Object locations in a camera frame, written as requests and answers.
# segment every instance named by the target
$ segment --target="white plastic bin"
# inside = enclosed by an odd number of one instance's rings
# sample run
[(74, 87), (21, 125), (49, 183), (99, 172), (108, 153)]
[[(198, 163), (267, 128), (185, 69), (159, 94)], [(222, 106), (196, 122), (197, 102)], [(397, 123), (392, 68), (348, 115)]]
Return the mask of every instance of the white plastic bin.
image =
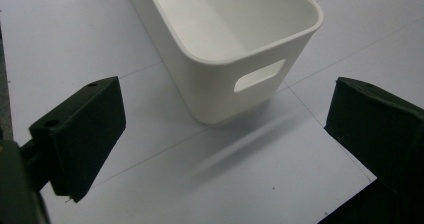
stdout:
[(190, 112), (213, 124), (269, 99), (320, 27), (313, 0), (131, 0)]

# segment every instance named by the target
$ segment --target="bin handle hole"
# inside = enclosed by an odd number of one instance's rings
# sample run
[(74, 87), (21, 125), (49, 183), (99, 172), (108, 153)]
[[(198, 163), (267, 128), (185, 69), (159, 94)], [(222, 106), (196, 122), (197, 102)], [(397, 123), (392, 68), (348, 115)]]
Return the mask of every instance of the bin handle hole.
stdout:
[(286, 59), (283, 59), (281, 61), (278, 61), (276, 63), (273, 63), (271, 65), (268, 65), (266, 67), (263, 67), (259, 70), (256, 70), (254, 72), (251, 72), (241, 77), (236, 82), (236, 85), (234, 87), (234, 92), (235, 93), (241, 92), (258, 83), (261, 83), (263, 81), (266, 81), (270, 78), (275, 77), (281, 71), (285, 63), (286, 63)]

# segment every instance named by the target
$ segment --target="screw hole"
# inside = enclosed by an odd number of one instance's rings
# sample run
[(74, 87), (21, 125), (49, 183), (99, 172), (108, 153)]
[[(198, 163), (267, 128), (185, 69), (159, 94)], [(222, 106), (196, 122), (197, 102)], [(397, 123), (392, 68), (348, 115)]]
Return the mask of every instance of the screw hole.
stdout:
[(59, 124), (59, 121), (58, 120), (50, 120), (50, 121), (44, 123), (44, 126), (45, 127), (54, 127), (57, 124)]

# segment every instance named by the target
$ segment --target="white table surface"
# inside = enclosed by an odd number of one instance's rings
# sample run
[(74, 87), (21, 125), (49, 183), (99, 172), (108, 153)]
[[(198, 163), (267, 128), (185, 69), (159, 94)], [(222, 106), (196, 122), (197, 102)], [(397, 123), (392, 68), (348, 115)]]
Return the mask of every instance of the white table surface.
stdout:
[(317, 223), (375, 177), (324, 130), (335, 82), (424, 107), (424, 0), (317, 0), (325, 14), (269, 102), (215, 126), (188, 113), (129, 0), (0, 0), (14, 138), (79, 88), (119, 76), (127, 129), (58, 223)]

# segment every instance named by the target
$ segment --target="rectangular container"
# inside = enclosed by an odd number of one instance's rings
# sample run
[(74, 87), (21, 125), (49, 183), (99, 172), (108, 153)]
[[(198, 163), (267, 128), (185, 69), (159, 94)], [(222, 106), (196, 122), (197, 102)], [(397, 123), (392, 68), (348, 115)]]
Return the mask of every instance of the rectangular container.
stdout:
[(268, 100), (323, 14), (313, 0), (131, 0), (190, 112), (214, 124)]

